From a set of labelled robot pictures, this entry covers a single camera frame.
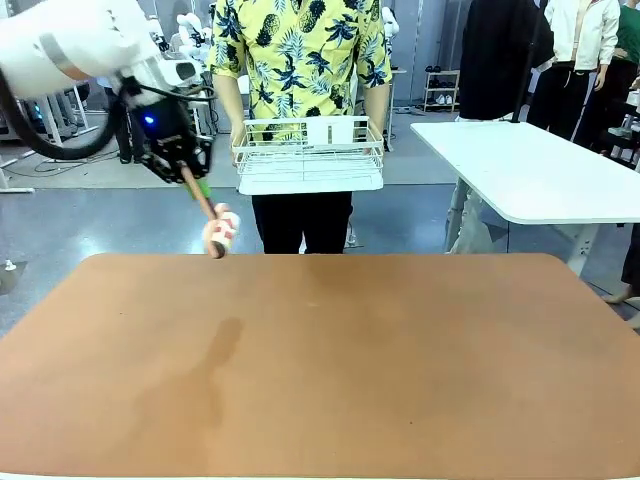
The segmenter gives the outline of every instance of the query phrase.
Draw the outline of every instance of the white wire basket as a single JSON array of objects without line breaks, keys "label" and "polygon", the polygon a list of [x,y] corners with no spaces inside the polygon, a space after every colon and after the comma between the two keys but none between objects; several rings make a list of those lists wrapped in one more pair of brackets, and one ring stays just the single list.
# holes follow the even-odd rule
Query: white wire basket
[{"label": "white wire basket", "polygon": [[353,192],[383,186],[382,136],[369,117],[244,123],[246,135],[232,149],[243,195]]}]

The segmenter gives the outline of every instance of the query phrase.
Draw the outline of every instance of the shoe rack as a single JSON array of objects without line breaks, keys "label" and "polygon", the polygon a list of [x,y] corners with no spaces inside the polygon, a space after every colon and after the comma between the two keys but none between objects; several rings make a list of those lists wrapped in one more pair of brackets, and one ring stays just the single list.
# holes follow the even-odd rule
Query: shoe rack
[{"label": "shoe rack", "polygon": [[[427,84],[424,87],[424,111],[451,108],[455,112],[460,105],[458,93],[460,88],[460,70],[445,70],[441,72],[427,72]],[[451,96],[451,103],[437,103],[438,96]]]}]

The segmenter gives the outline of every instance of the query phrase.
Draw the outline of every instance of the shoe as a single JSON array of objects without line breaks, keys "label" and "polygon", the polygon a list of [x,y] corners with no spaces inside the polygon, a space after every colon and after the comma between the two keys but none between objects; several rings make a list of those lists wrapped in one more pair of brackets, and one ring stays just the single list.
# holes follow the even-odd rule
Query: shoe
[{"label": "shoe", "polygon": [[633,131],[631,129],[623,128],[623,127],[613,127],[613,128],[610,128],[608,132],[611,135],[624,138],[625,140],[631,140],[631,136],[633,135]]},{"label": "shoe", "polygon": [[139,163],[148,163],[150,159],[151,159],[151,155],[149,155],[148,153],[145,153],[141,157],[135,157],[133,159],[133,163],[138,163],[138,164]]}]

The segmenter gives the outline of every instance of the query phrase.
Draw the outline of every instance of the pineapple print shirt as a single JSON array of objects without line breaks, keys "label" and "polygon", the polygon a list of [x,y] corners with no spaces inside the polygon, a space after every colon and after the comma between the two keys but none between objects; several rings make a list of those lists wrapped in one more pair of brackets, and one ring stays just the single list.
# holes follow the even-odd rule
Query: pineapple print shirt
[{"label": "pineapple print shirt", "polygon": [[351,76],[391,81],[380,0],[218,0],[213,73],[251,79],[252,119],[351,115]]}]

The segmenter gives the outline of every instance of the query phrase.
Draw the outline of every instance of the brown tabletop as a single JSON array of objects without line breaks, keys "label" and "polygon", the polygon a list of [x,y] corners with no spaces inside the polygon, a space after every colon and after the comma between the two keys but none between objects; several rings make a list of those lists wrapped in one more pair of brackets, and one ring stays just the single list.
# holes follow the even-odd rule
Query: brown tabletop
[{"label": "brown tabletop", "polygon": [[632,476],[639,368],[547,256],[104,255],[0,341],[0,471]]}]

